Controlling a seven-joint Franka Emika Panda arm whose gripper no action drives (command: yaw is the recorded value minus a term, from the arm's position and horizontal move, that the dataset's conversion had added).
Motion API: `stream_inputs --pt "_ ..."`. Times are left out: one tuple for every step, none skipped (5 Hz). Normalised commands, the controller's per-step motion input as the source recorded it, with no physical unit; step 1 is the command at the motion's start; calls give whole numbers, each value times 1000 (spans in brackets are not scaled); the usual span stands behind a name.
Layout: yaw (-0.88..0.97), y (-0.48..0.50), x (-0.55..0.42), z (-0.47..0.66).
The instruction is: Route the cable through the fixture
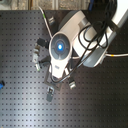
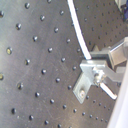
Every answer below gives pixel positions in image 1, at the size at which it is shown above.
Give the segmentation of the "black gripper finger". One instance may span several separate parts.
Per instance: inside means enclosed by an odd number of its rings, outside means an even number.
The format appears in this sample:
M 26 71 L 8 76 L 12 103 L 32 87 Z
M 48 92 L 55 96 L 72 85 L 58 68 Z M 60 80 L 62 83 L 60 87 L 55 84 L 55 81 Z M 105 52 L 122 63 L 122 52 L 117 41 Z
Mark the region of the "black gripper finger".
M 53 87 L 48 87 L 48 90 L 47 90 L 47 97 L 46 97 L 46 100 L 48 102 L 51 102 L 52 99 L 53 99 L 53 95 L 54 95 L 54 91 L 55 89 Z
M 42 59 L 41 61 L 39 61 L 39 65 L 40 66 L 47 66 L 48 64 L 50 64 L 50 61 L 51 61 L 50 56 L 47 56 L 44 59 Z

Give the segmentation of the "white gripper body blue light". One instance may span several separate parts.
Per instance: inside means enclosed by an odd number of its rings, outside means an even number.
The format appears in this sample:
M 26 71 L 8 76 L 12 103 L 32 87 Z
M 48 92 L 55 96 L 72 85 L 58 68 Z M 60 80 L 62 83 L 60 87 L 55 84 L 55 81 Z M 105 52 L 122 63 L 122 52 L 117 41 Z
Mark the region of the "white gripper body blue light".
M 57 32 L 51 38 L 49 54 L 51 60 L 48 72 L 56 78 L 61 78 L 72 54 L 72 45 L 64 33 Z

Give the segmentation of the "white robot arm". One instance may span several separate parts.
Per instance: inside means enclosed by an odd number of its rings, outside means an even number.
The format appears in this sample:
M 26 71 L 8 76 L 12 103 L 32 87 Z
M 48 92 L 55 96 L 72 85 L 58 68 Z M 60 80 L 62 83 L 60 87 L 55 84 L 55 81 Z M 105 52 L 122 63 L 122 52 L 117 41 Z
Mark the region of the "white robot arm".
M 71 11 L 51 40 L 40 42 L 49 50 L 49 56 L 39 64 L 50 64 L 49 72 L 54 83 L 67 79 L 81 65 L 95 67 L 127 17 L 128 0 L 110 0 L 104 21 L 93 24 L 82 11 Z

